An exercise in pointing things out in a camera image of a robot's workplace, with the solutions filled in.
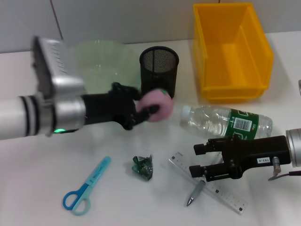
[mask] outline cable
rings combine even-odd
[[[271,178],[268,179],[268,181],[276,180],[278,178],[282,178],[282,177],[285,177],[285,176],[289,176],[289,174],[286,173],[286,174],[282,174],[282,175],[279,175],[279,176],[276,176],[276,177],[271,177]]]
[[[268,179],[268,181],[276,180],[278,178],[282,178],[282,177],[285,177],[285,176],[301,176],[301,171],[292,171],[292,172],[288,172],[286,174],[282,174],[282,175],[279,175],[279,176],[276,176],[276,177],[271,177],[271,178]]]

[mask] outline bottle cap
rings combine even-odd
[[[190,106],[184,106],[182,110],[182,121],[189,121],[190,120],[190,111],[191,107]]]

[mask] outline transparent ruler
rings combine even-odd
[[[169,159],[169,161],[177,168],[181,169],[189,178],[193,179],[195,183],[198,183],[202,179],[204,180],[204,178],[191,177],[189,171],[190,163],[186,160],[182,153],[177,152]],[[221,154],[218,153],[213,160],[213,164],[217,164],[220,161],[222,161],[222,158]],[[222,201],[226,206],[234,210],[236,213],[240,215],[244,213],[247,207],[247,202],[244,199],[240,198],[237,194],[234,194],[230,189],[225,187],[222,182],[206,182],[204,189],[206,189],[211,195],[213,195],[216,199]]]

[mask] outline white table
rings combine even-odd
[[[230,107],[273,119],[272,135],[301,128],[301,32],[267,35],[275,53],[270,88],[258,100]],[[191,41],[131,45],[138,54],[154,45],[174,49],[179,57],[176,111],[183,104],[199,105],[191,58]],[[30,95],[36,80],[30,53],[0,54],[0,97]],[[249,201],[242,216],[202,193],[185,207],[194,185],[168,164],[176,151],[194,163],[193,145],[206,142],[179,125],[175,115],[159,123],[144,123],[132,131],[109,122],[87,126],[77,133],[0,141],[0,225],[2,226],[159,226],[159,225],[299,225],[301,178],[267,179],[272,168],[248,170],[239,180],[224,183]],[[145,182],[132,172],[135,155],[153,154],[154,175]],[[112,163],[90,195],[91,209],[81,217],[62,207],[63,196],[80,188],[105,156]],[[283,172],[291,170],[283,166]]]

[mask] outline blue scissors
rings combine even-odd
[[[96,169],[91,173],[91,175],[88,177],[88,179],[85,181],[83,186],[77,190],[77,191],[72,191],[68,192],[64,198],[63,198],[63,206],[65,207],[66,210],[72,210],[72,212],[75,215],[83,215],[87,213],[91,207],[89,195],[94,187],[94,185],[97,183],[98,179],[100,176],[103,174],[103,172],[107,169],[111,162],[111,158],[109,156],[104,157],[104,159],[98,164]],[[75,194],[77,197],[74,200],[74,202],[71,204],[71,206],[66,205],[66,199],[68,198],[69,195]],[[76,209],[79,206],[79,204],[82,201],[86,201],[86,207],[82,212],[77,212]]]

